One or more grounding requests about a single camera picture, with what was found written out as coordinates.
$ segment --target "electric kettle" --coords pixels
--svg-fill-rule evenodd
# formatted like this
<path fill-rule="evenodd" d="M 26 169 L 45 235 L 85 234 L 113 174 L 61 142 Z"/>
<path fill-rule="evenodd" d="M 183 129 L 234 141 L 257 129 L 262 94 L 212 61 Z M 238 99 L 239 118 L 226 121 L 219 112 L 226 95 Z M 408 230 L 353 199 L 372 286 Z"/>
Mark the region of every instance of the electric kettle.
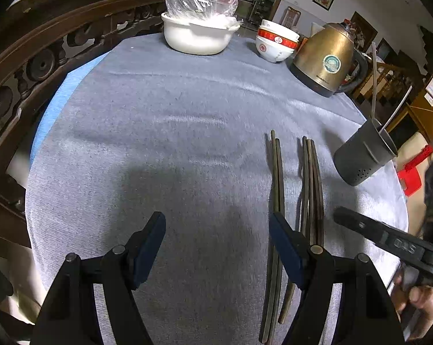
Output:
<path fill-rule="evenodd" d="M 363 81 L 368 71 L 367 60 L 354 48 L 354 38 L 347 23 L 326 24 L 298 51 L 290 71 L 303 84 L 325 97 L 351 91 Z M 343 84 L 354 60 L 360 65 L 359 72 L 354 80 Z"/>

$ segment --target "stacked bowls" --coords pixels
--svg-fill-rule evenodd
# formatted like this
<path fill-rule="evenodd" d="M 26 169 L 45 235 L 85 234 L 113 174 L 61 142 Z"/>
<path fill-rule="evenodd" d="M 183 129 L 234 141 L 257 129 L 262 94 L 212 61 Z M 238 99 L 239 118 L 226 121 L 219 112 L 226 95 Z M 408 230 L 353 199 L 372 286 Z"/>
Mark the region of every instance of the stacked bowls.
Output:
<path fill-rule="evenodd" d="M 256 49 L 266 61 L 281 62 L 299 47 L 300 35 L 270 20 L 263 19 L 256 36 Z"/>

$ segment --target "metal straw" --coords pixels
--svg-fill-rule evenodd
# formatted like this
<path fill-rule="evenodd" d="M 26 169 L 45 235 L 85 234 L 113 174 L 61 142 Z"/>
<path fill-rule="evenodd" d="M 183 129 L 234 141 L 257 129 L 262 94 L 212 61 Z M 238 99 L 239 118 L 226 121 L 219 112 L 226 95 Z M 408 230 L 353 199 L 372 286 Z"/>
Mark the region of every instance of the metal straw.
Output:
<path fill-rule="evenodd" d="M 371 42 L 371 50 L 373 52 L 373 98 L 371 99 L 371 120 L 375 118 L 376 112 L 376 88 L 378 87 L 378 80 L 376 74 L 378 73 L 378 66 L 376 64 L 376 44 L 374 41 Z"/>
<path fill-rule="evenodd" d="M 311 140 L 314 176 L 314 195 L 315 201 L 315 243 L 316 245 L 324 246 L 324 196 L 322 192 L 321 171 L 319 168 L 319 160 L 315 150 L 314 140 Z"/>
<path fill-rule="evenodd" d="M 411 92 L 412 89 L 413 89 L 413 85 L 411 85 L 410 88 L 408 88 L 408 91 L 406 92 L 405 96 L 403 96 L 402 101 L 400 101 L 399 106 L 397 106 L 397 108 L 394 110 L 394 112 L 389 117 L 389 119 L 386 121 L 386 123 L 384 123 L 384 126 L 379 129 L 379 133 L 381 133 L 381 131 L 383 131 L 388 126 L 388 124 L 391 122 L 391 120 L 395 117 L 395 115 L 397 114 L 397 112 L 399 111 L 399 109 L 402 107 L 403 103 L 407 99 L 407 97 L 410 94 L 410 92 Z"/>

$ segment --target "chopstick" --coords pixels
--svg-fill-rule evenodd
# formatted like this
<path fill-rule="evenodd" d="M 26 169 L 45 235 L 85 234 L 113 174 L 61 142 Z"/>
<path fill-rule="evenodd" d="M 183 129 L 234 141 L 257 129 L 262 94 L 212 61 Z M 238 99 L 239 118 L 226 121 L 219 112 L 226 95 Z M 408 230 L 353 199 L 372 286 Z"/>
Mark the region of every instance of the chopstick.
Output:
<path fill-rule="evenodd" d="M 285 215 L 282 155 L 280 153 L 280 140 L 275 138 L 274 130 L 271 131 L 271 145 L 273 150 L 273 210 L 274 212 L 280 212 L 282 215 Z M 259 340 L 263 344 L 270 345 L 274 338 L 277 311 L 279 309 L 283 266 L 271 237 L 269 237 L 268 248 L 266 292 Z"/>
<path fill-rule="evenodd" d="M 303 189 L 301 202 L 301 233 L 312 245 L 324 245 L 324 199 L 322 192 L 321 172 L 313 140 L 302 138 L 303 146 Z M 284 301 L 279 315 L 279 323 L 284 324 L 287 318 L 295 284 L 287 282 Z"/>
<path fill-rule="evenodd" d="M 373 121 L 375 118 L 375 112 L 376 112 L 376 91 L 378 87 L 378 79 L 376 78 L 376 74 L 378 74 L 378 66 L 376 64 L 376 44 L 374 41 L 371 42 L 371 51 L 373 54 L 373 96 L 371 98 L 371 114 L 370 119 Z"/>
<path fill-rule="evenodd" d="M 315 150 L 314 140 L 311 140 L 314 176 L 314 194 L 316 197 L 315 209 L 315 244 L 324 246 L 324 195 L 322 191 L 321 171 L 319 169 L 319 160 Z"/>

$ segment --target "white bowl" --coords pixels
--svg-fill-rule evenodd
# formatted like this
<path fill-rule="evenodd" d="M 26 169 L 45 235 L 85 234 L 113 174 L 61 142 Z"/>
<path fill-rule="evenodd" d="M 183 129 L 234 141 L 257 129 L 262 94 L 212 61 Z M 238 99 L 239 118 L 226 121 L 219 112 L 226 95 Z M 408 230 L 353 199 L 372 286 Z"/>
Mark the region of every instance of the white bowl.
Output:
<path fill-rule="evenodd" d="M 284 61 L 288 56 L 292 55 L 295 51 L 294 49 L 287 48 L 284 45 L 277 44 L 276 42 L 257 36 L 256 49 L 258 49 L 259 54 L 266 61 L 269 62 L 281 62 Z"/>
<path fill-rule="evenodd" d="M 260 27 L 265 29 L 266 31 L 277 33 L 279 36 L 283 36 L 284 38 L 291 41 L 298 42 L 300 38 L 300 35 L 298 35 L 295 31 L 292 31 L 291 29 L 281 26 L 277 23 L 271 22 L 270 20 L 263 19 L 261 21 Z"/>
<path fill-rule="evenodd" d="M 221 52 L 229 44 L 240 25 L 229 28 L 214 28 L 171 18 L 162 13 L 164 36 L 167 44 L 179 52 L 197 55 L 212 55 Z"/>

